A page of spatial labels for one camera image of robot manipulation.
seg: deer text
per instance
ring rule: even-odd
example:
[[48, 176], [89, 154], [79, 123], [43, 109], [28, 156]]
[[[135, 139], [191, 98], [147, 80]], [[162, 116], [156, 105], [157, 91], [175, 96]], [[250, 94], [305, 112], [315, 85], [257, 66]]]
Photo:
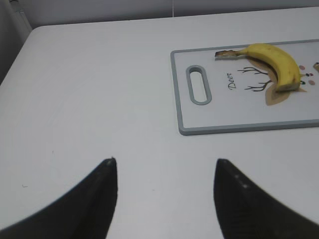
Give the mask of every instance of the deer text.
[[228, 78], [228, 81], [230, 82], [230, 83], [228, 84], [228, 89], [230, 89], [230, 90], [235, 89], [235, 88], [236, 88], [236, 85], [235, 85], [235, 83], [234, 83], [234, 79], [233, 79], [231, 73], [227, 73], [227, 78]]

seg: wall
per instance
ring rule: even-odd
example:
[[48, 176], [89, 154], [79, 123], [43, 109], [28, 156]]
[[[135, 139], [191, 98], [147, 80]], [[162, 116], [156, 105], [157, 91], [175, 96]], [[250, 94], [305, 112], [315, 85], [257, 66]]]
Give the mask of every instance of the wall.
[[319, 0], [19, 0], [32, 27], [319, 6]]
[[22, 47], [22, 40], [9, 14], [8, 2], [0, 0], [0, 83]]

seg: banana stem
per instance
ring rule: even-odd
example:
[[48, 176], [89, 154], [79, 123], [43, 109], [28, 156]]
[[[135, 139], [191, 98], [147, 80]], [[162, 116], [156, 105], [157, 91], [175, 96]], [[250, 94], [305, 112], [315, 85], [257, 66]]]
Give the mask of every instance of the banana stem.
[[217, 51], [215, 53], [215, 57], [224, 57], [224, 56], [240, 56], [240, 55], [247, 55], [247, 48], [244, 48], [240, 51]]

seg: white cutting board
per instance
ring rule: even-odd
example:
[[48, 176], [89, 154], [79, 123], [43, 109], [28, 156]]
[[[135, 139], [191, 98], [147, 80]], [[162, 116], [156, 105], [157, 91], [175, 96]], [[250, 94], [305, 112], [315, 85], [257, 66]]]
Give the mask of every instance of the white cutting board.
[[[319, 62], [319, 41], [273, 44], [292, 55], [300, 65], [301, 74], [309, 74], [302, 77], [303, 92], [275, 95], [274, 79], [263, 65], [253, 65], [247, 58], [214, 57], [216, 51], [239, 50], [246, 45], [173, 51], [171, 64], [180, 133], [190, 135], [318, 126], [319, 72], [314, 64]], [[206, 72], [208, 98], [211, 93], [211, 101], [207, 104], [199, 105], [191, 100], [187, 75], [192, 66], [200, 66]], [[260, 86], [265, 86], [265, 89], [250, 88]]]

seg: cutting board handle hole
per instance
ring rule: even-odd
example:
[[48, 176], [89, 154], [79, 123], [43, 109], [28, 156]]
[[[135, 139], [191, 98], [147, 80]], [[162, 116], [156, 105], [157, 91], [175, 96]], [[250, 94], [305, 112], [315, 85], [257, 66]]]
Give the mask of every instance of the cutting board handle hole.
[[187, 84], [191, 101], [196, 105], [206, 105], [211, 102], [211, 92], [206, 71], [201, 66], [190, 66], [186, 70]]

